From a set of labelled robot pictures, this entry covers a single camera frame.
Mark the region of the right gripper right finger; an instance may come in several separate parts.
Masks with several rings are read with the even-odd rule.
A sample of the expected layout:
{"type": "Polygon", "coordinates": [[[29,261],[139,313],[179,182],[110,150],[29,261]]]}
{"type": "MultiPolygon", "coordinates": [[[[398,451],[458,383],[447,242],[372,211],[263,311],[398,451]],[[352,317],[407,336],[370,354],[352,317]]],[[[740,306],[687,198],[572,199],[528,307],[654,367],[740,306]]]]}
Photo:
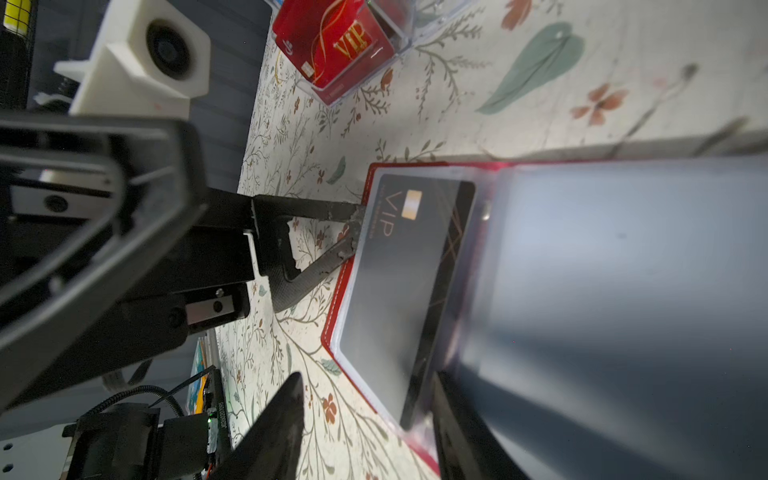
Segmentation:
{"type": "Polygon", "coordinates": [[[441,479],[528,478],[446,372],[434,375],[432,389],[431,411],[441,479]]]}

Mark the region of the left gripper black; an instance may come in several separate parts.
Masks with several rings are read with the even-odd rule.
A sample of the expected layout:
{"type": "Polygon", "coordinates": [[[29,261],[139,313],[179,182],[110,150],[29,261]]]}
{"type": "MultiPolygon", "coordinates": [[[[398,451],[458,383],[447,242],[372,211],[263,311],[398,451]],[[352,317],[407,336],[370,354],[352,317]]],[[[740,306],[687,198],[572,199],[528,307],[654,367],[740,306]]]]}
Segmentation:
{"type": "MultiPolygon", "coordinates": [[[[108,178],[94,187],[1,184],[3,407],[155,357],[246,313],[250,203],[207,194],[192,124],[7,111],[1,164],[108,178]]],[[[258,273],[276,312],[356,252],[363,205],[256,195],[251,206],[258,273]]]]}

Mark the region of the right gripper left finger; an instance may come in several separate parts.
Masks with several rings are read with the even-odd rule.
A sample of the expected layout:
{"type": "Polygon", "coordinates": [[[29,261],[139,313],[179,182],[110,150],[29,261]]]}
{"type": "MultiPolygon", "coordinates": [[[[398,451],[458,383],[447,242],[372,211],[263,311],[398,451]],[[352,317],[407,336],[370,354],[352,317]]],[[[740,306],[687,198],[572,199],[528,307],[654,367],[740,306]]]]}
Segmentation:
{"type": "Polygon", "coordinates": [[[304,386],[292,373],[211,479],[295,479],[304,429],[304,386]]]}

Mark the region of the grey card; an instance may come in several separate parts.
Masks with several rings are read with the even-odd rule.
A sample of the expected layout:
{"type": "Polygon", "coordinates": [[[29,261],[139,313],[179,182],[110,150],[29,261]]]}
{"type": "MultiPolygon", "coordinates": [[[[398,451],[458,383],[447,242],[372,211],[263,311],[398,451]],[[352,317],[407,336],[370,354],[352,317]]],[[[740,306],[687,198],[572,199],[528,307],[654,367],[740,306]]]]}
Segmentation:
{"type": "Polygon", "coordinates": [[[475,205],[471,180],[378,172],[333,337],[382,417],[412,428],[475,205]]]}

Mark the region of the red leather card holder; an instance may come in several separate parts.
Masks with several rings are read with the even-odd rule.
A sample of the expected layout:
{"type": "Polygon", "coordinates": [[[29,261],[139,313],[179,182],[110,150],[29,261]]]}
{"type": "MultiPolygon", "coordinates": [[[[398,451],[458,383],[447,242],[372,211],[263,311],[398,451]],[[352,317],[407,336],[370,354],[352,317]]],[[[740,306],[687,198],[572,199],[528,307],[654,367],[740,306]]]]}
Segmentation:
{"type": "Polygon", "coordinates": [[[419,415],[374,410],[415,453],[446,372],[532,478],[766,477],[765,156],[379,164],[365,216],[380,171],[477,185],[419,415]]]}

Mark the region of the clear acrylic card organizer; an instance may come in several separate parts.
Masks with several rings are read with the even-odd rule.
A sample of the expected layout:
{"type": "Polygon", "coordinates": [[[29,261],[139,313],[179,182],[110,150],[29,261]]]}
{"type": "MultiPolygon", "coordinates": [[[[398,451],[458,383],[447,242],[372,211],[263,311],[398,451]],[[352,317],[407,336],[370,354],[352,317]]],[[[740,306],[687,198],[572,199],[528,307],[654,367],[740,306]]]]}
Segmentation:
{"type": "Polygon", "coordinates": [[[286,0],[268,4],[275,13],[271,38],[297,71],[299,87],[332,106],[470,3],[286,0]]]}

